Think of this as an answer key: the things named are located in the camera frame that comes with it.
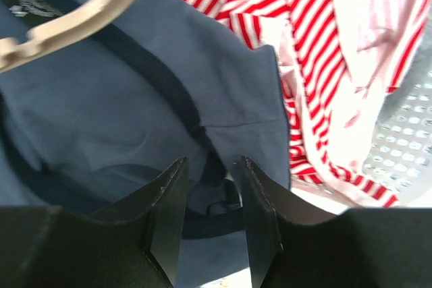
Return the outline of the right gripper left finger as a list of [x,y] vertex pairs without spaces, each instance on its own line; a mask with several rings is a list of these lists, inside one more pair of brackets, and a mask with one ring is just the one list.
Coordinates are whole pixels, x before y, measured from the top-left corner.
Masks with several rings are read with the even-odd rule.
[[188,161],[89,217],[59,206],[1,209],[2,287],[173,287]]

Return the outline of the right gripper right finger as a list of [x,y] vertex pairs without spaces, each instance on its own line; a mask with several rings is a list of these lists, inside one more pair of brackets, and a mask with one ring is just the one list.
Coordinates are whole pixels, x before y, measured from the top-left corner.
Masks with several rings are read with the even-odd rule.
[[431,211],[326,212],[241,162],[253,287],[430,287]]

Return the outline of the blue tank top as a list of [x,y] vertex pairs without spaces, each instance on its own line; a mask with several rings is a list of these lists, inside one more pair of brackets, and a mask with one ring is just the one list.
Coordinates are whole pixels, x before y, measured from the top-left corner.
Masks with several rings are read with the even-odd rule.
[[188,161],[178,267],[194,282],[249,261],[243,158],[289,184],[273,49],[251,50],[181,0],[135,0],[98,34],[1,76],[1,209],[89,217]]

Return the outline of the beige wooden hanger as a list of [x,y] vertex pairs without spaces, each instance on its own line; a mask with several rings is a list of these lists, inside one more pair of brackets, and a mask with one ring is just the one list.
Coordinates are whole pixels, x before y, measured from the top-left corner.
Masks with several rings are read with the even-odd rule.
[[106,27],[134,0],[88,0],[75,10],[26,33],[26,42],[1,39],[1,72],[27,64],[79,42]]

